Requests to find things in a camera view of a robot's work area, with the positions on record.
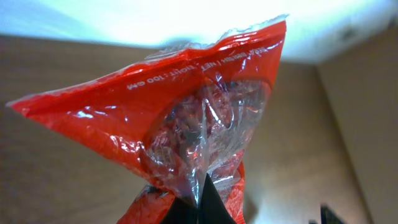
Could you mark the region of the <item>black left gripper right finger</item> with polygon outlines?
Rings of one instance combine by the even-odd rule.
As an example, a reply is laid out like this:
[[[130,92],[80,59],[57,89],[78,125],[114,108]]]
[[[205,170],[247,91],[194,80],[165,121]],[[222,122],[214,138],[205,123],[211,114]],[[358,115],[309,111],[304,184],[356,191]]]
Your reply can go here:
[[[236,224],[224,206],[209,174],[206,175],[201,196],[198,224]]]

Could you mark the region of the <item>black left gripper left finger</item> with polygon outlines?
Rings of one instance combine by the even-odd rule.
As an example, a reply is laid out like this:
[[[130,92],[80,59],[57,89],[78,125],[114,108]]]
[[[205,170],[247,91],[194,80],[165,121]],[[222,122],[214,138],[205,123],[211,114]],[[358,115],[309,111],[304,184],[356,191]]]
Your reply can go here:
[[[196,224],[197,218],[196,208],[179,198],[175,198],[160,224]]]

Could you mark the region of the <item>red Hacks candy bag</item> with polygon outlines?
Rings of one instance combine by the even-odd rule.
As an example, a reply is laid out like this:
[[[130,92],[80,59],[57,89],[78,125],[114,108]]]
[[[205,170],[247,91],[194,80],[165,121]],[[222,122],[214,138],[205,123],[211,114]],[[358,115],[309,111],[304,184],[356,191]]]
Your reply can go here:
[[[243,223],[243,155],[274,87],[286,29],[280,15],[7,106],[147,181],[121,223],[161,223],[175,198],[199,212],[207,174]]]

